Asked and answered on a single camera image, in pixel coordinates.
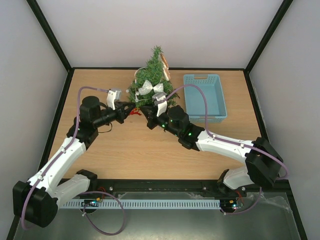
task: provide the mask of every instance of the small christmas tree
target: small christmas tree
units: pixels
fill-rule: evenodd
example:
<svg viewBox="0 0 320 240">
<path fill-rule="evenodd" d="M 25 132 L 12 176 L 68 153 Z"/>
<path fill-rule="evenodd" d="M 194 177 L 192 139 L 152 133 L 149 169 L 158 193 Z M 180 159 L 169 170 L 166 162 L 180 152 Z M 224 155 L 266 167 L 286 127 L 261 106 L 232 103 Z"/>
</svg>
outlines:
<svg viewBox="0 0 320 240">
<path fill-rule="evenodd" d="M 135 79 L 127 89 L 129 100 L 136 104 L 137 108 L 143 105 L 153 105 L 152 96 L 158 92 L 164 92 L 169 95 L 174 88 L 170 82 L 169 66 L 160 46 L 155 46 L 153 56 L 146 62 L 146 67 L 142 67 L 135 72 Z M 177 103 L 173 94 L 167 100 L 168 106 L 174 106 Z"/>
</svg>

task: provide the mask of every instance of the black frame edge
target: black frame edge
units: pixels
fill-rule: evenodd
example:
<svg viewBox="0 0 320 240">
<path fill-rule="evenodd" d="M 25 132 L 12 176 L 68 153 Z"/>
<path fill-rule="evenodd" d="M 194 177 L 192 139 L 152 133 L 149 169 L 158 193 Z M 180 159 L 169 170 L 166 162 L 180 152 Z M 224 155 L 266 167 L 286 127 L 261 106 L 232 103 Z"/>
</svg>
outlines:
<svg viewBox="0 0 320 240">
<path fill-rule="evenodd" d="M 110 67 L 73 67 L 73 69 L 87 69 L 87 70 L 137 70 L 141 66 L 110 66 Z M 244 71 L 244 68 L 214 68 L 214 67 L 170 67 L 170 70 L 190 70 L 190 71 Z"/>
<path fill-rule="evenodd" d="M 271 39 L 272 35 L 276 31 L 278 25 L 280 24 L 282 18 L 285 16 L 287 10 L 289 9 L 291 3 L 294 0 L 283 0 L 281 3 L 278 11 L 276 12 L 275 16 L 273 17 L 269 27 L 267 28 L 265 34 L 263 35 L 258 47 L 256 48 L 254 54 L 252 55 L 248 65 L 245 68 L 245 72 L 249 74 L 251 70 L 254 68 L 256 62 L 258 61 L 260 55 L 264 51 L 265 47 L 267 46 L 269 40 Z"/>
<path fill-rule="evenodd" d="M 69 72 L 72 67 L 64 53 L 64 51 L 62 50 L 54 32 L 52 31 L 49 23 L 46 20 L 45 15 L 43 14 L 39 4 L 37 3 L 36 0 L 26 0 L 27 3 L 29 4 L 30 8 L 32 9 L 36 19 L 38 20 L 39 24 L 41 25 L 43 31 L 45 32 L 47 38 L 49 39 L 52 47 L 54 48 L 56 54 L 58 55 L 58 57 L 60 58 L 65 70 L 67 72 Z"/>
<path fill-rule="evenodd" d="M 265 126 L 264 120 L 263 120 L 261 112 L 260 112 L 259 104 L 258 104 L 258 101 L 257 101 L 257 98 L 256 98 L 256 94 L 255 94 L 255 91 L 254 91 L 254 87 L 252 85 L 252 82 L 251 82 L 249 74 L 244 72 L 244 78 L 245 78 L 246 85 L 248 87 L 248 91 L 249 91 L 249 94 L 250 94 L 253 110 L 254 110 L 254 113 L 255 113 L 256 121 L 257 121 L 258 126 L 259 126 L 261 137 L 263 137 L 263 138 L 265 138 L 265 139 L 267 139 L 269 141 L 267 130 L 266 130 L 266 126 Z"/>
<path fill-rule="evenodd" d="M 6 240 L 14 240 L 19 222 L 20 222 L 20 217 L 14 216 L 9 233 L 6 237 Z"/>
<path fill-rule="evenodd" d="M 306 230 L 304 228 L 303 222 L 301 220 L 301 217 L 300 217 L 300 214 L 299 214 L 299 210 L 297 208 L 297 204 L 296 204 L 294 195 L 292 194 L 290 196 L 287 196 L 287 198 L 288 198 L 289 205 L 290 205 L 290 208 L 291 208 L 292 213 L 293 213 L 295 225 L 296 225 L 296 228 L 297 228 L 298 233 L 300 235 L 300 238 L 302 240 L 307 240 L 308 239 L 307 233 L 306 233 Z"/>
</svg>

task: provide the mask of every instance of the white wall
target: white wall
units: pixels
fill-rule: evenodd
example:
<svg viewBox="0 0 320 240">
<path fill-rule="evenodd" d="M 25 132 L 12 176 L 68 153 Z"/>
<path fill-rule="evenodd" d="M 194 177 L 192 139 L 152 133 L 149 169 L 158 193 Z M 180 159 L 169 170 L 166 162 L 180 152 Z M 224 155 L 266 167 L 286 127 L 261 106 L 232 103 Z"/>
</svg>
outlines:
<svg viewBox="0 0 320 240">
<path fill-rule="evenodd" d="M 0 32 L 0 239 L 6 239 L 12 188 L 37 171 L 67 72 L 27 1 L 1 1 Z"/>
<path fill-rule="evenodd" d="M 73 67 L 245 68 L 282 0 L 38 0 Z"/>
<path fill-rule="evenodd" d="M 251 75 L 310 240 L 320 237 L 320 1 L 293 1 Z"/>
</svg>

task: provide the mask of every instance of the black cable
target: black cable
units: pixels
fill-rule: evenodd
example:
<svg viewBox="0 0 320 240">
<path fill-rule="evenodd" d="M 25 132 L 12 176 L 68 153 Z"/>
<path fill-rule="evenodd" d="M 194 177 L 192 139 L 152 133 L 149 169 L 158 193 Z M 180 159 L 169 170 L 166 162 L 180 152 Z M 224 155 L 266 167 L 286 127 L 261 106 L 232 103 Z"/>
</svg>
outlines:
<svg viewBox="0 0 320 240">
<path fill-rule="evenodd" d="M 105 105 L 103 102 L 99 102 L 99 106 L 104 107 L 105 109 L 107 109 L 107 105 Z"/>
<path fill-rule="evenodd" d="M 112 123 L 110 122 L 111 128 L 108 131 L 98 131 L 99 134 L 109 133 L 112 130 Z"/>
</svg>

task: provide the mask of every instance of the blue storage tray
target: blue storage tray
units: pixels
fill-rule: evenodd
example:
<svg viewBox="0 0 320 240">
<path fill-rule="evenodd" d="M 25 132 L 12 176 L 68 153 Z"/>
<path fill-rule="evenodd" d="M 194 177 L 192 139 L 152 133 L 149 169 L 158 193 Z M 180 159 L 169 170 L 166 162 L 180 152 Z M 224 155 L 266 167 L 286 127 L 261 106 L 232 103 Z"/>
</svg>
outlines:
<svg viewBox="0 0 320 240">
<path fill-rule="evenodd" d="M 227 117 L 227 108 L 220 77 L 217 74 L 186 74 L 184 84 L 197 85 L 204 93 L 208 106 L 208 123 L 221 123 Z M 205 122 L 205 103 L 195 87 L 184 88 L 186 113 L 190 122 Z"/>
</svg>

